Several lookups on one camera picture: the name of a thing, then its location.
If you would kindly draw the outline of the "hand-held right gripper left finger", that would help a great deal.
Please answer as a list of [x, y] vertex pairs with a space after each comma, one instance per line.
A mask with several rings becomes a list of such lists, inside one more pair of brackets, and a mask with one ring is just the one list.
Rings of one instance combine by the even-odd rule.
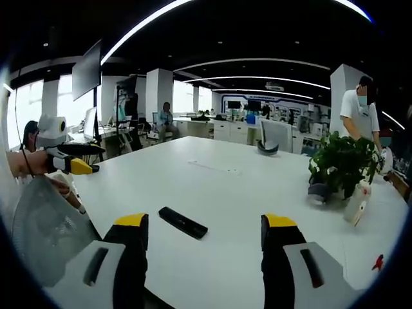
[[95, 240], [44, 290], [59, 308], [143, 308], [149, 215], [117, 219], [102, 241]]

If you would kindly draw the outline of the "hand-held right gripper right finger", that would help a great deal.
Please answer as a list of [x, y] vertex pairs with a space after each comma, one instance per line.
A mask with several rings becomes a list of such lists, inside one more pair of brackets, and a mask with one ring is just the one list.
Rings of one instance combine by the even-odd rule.
[[265, 308], [349, 308], [362, 295], [342, 265], [316, 242], [307, 242], [290, 218], [261, 216], [261, 271]]

